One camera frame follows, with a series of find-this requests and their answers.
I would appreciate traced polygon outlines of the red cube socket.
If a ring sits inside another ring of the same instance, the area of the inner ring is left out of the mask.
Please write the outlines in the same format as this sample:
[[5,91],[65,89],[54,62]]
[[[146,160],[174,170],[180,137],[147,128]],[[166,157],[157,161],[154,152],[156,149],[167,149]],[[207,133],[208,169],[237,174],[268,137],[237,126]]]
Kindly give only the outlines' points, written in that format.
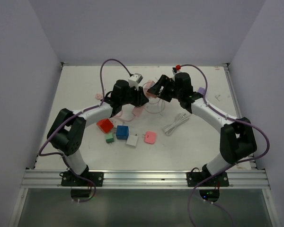
[[97,126],[103,133],[109,133],[114,127],[113,123],[108,118],[97,122]]

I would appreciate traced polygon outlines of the aluminium front rail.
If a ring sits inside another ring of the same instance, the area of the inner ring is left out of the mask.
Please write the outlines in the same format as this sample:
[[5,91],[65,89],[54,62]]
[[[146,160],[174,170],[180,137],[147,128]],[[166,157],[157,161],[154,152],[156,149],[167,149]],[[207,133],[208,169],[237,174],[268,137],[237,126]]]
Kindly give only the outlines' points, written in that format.
[[[21,188],[85,189],[71,181],[63,170],[26,170]],[[263,170],[229,170],[215,181],[202,185],[193,181],[187,170],[182,171],[91,171],[90,178],[100,189],[268,189]]]

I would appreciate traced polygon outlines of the purple power strip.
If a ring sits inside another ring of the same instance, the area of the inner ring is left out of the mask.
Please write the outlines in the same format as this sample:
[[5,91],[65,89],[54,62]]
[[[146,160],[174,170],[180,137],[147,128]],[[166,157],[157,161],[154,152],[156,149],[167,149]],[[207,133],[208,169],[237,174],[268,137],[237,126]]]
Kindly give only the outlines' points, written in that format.
[[205,90],[205,88],[203,88],[203,87],[199,87],[199,89],[198,89],[197,92],[200,93],[200,94],[203,95],[203,96],[206,95],[206,90]]

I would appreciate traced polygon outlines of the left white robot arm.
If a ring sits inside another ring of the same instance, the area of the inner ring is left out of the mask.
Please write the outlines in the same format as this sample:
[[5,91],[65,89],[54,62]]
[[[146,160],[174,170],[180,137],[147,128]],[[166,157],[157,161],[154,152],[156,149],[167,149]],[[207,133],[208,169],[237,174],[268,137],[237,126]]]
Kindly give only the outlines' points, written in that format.
[[141,107],[149,99],[143,87],[130,86],[126,80],[117,80],[113,90],[108,92],[100,104],[82,110],[70,111],[62,109],[55,118],[46,137],[46,143],[58,150],[77,185],[85,185],[89,180],[88,165],[80,153],[84,131],[87,127],[111,118],[121,112],[124,105]]

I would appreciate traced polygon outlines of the pink power strip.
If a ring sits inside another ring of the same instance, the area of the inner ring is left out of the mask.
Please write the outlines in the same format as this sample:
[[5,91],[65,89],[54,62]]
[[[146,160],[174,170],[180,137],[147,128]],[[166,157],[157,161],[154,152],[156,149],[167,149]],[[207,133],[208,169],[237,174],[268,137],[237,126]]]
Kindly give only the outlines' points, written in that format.
[[139,89],[139,96],[137,106],[134,106],[132,110],[132,114],[135,117],[140,117],[143,110],[145,109],[145,105],[149,102],[150,94],[148,94],[147,90],[154,85],[153,80],[148,80],[142,87]]

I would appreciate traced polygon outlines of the coral plug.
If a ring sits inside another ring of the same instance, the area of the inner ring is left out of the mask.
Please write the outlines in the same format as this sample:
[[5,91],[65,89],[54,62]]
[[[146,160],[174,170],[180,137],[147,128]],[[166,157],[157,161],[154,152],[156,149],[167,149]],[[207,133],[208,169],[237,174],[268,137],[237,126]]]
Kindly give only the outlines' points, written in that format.
[[147,131],[145,134],[143,134],[144,142],[147,144],[154,144],[157,139],[157,133],[153,131]]

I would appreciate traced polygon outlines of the green plug adapter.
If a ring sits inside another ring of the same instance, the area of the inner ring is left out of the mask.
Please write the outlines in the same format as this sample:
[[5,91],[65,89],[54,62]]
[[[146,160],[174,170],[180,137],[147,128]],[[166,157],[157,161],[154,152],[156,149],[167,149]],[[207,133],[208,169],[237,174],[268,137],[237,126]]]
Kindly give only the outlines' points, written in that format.
[[113,143],[115,141],[113,133],[105,134],[105,141],[107,144]]

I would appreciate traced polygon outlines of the blue cube plug adapter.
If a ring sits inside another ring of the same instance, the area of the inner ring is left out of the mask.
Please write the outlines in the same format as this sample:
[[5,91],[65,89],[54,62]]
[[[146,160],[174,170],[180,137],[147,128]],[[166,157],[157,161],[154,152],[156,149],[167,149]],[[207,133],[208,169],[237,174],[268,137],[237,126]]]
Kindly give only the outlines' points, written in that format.
[[127,140],[129,136],[129,128],[126,125],[118,125],[116,128],[116,138],[118,140]]

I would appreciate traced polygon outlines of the white charger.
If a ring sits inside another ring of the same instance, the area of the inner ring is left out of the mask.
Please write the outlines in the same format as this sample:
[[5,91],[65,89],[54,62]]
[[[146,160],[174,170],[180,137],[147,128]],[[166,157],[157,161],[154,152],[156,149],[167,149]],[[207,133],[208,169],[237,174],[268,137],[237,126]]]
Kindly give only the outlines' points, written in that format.
[[138,142],[138,136],[137,134],[135,135],[129,135],[126,141],[126,145],[132,148],[136,148],[137,142]]

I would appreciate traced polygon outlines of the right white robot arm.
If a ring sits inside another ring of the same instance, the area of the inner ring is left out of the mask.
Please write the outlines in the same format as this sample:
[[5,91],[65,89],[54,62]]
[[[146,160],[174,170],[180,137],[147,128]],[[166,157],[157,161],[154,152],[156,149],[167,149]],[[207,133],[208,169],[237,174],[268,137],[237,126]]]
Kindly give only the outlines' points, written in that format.
[[239,122],[229,120],[225,113],[219,115],[204,101],[204,95],[194,91],[188,73],[177,73],[173,78],[162,75],[147,92],[164,101],[177,99],[180,106],[194,114],[220,134],[220,153],[202,167],[199,177],[205,185],[218,181],[218,172],[237,163],[257,150],[257,144],[250,121],[247,118]]

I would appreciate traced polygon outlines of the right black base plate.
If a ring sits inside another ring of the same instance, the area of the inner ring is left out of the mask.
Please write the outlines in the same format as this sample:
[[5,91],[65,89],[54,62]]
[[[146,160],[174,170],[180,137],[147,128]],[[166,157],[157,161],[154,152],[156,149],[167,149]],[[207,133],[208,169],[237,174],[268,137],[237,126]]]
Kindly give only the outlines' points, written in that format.
[[[205,180],[206,178],[202,176],[201,172],[186,172],[186,180],[188,187],[195,187],[201,181]],[[230,185],[228,180],[228,175],[226,172],[204,182],[200,185],[200,187],[228,187]]]

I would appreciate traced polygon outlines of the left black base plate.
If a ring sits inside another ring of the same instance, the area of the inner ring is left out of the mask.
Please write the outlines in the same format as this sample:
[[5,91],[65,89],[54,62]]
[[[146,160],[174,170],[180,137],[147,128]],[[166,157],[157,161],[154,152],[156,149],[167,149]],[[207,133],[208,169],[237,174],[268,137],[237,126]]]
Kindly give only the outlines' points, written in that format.
[[94,183],[96,187],[102,187],[104,180],[103,172],[84,172],[79,177],[75,176],[71,171],[65,171],[59,173],[62,178],[61,186],[64,187],[86,187],[91,186],[90,181]]

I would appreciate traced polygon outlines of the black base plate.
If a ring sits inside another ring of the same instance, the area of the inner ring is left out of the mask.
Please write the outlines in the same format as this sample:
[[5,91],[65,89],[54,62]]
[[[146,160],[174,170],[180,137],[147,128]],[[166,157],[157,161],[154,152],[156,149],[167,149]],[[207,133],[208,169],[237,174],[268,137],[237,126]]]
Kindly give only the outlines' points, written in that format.
[[102,187],[104,180],[103,172],[84,172],[79,177],[75,176],[71,171],[65,171],[59,173],[62,178],[61,186],[64,187],[86,187],[91,186],[90,181],[94,183],[96,187]]
[[[205,180],[206,178],[202,176],[201,172],[186,172],[186,180],[188,187],[195,187],[201,181]],[[228,175],[226,172],[204,182],[200,185],[200,187],[228,187],[230,185],[228,180]]]

